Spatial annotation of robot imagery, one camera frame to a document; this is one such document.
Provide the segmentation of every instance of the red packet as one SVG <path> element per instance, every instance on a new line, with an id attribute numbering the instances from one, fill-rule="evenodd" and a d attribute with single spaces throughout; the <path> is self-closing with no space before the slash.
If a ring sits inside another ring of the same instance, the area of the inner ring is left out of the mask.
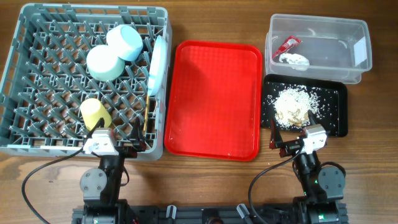
<path id="1" fill-rule="evenodd" d="M 301 43 L 301 40 L 294 36 L 289 36 L 285 42 L 278 48 L 278 50 L 272 55 L 272 58 L 275 58 L 276 56 L 280 55 L 281 53 L 284 53 L 288 51 L 288 49 L 291 49 L 292 47 L 296 46 L 297 44 Z"/>

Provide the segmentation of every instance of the red rectangular tray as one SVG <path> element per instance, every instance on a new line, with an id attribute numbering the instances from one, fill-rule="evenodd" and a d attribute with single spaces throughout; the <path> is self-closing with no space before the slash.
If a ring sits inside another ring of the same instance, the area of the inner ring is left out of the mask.
<path id="1" fill-rule="evenodd" d="M 250 161 L 259 152 L 262 54 L 251 45 L 188 40 L 175 53 L 166 148 Z"/>

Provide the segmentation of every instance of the plastic box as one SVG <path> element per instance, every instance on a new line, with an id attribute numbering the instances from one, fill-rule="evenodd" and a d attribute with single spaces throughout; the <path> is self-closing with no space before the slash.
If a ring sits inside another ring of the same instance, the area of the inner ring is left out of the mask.
<path id="1" fill-rule="evenodd" d="M 86 69 L 87 53 L 105 44 L 107 31 L 119 24 L 129 24 L 140 33 L 144 50 L 136 61 L 126 62 L 119 78 L 96 81 Z M 150 58 L 159 35 L 168 43 L 168 66 L 162 87 L 146 105 Z M 74 153 L 88 132 L 78 105 L 87 98 L 97 98 L 112 116 L 118 146 L 131 144 L 131 123 L 143 120 L 148 106 L 147 150 L 137 159 L 159 159 L 163 153 L 171 41 L 169 17 L 162 7 L 25 5 L 0 86 L 0 149 L 21 156 Z"/>
<path id="2" fill-rule="evenodd" d="M 302 40 L 289 50 L 310 61 L 302 65 L 280 63 L 271 55 L 290 35 Z M 274 14 L 266 38 L 266 73 L 316 78 L 356 84 L 361 74 L 372 68 L 372 48 L 368 25 L 361 20 L 319 16 Z"/>

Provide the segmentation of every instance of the wooden table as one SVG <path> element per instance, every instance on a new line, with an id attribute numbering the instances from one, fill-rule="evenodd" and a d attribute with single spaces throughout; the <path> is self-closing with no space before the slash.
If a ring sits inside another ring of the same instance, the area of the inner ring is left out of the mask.
<path id="1" fill-rule="evenodd" d="M 17 17 L 31 0 L 0 3 L 0 70 L 3 71 Z M 82 1 L 69 0 L 71 4 Z M 109 1 L 86 1 L 109 4 Z M 393 1 L 118 1 L 120 5 L 165 7 L 173 29 L 173 49 L 183 40 L 252 44 L 264 53 L 275 13 L 363 19 L 371 34 L 373 68 L 361 83 L 348 85 L 349 134 L 331 138 L 318 155 L 347 170 L 344 203 L 351 223 L 398 223 L 398 3 Z M 261 130 L 261 151 L 252 162 L 174 156 L 127 162 L 131 181 L 120 198 L 131 205 L 237 205 L 248 202 L 248 187 L 261 170 L 280 162 L 268 148 L 270 131 Z M 286 139 L 293 134 L 284 135 Z M 0 223 L 40 223 L 21 195 L 21 183 L 51 158 L 0 154 Z M 27 184 L 35 208 L 51 223 L 70 223 L 72 209 L 83 205 L 79 181 L 98 160 L 71 159 L 48 167 Z M 260 203 L 291 202 L 302 188 L 290 165 L 261 178 L 253 192 Z"/>

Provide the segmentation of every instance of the gray dish rack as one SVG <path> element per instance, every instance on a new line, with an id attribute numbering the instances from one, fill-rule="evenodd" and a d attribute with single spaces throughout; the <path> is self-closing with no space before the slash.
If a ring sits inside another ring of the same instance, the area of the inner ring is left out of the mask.
<path id="1" fill-rule="evenodd" d="M 119 78 L 94 80 L 86 68 L 87 53 L 106 44 L 107 31 L 120 24 L 129 24 L 140 33 L 144 50 L 136 61 L 126 62 Z M 168 67 L 161 89 L 146 105 L 150 59 L 158 35 L 168 44 Z M 79 105 L 87 98 L 97 98 L 112 116 L 118 146 L 131 144 L 132 122 L 144 121 L 148 106 L 147 150 L 137 159 L 159 159 L 171 40 L 170 21 L 162 7 L 26 4 L 1 80 L 0 149 L 18 156 L 74 153 L 88 133 Z"/>

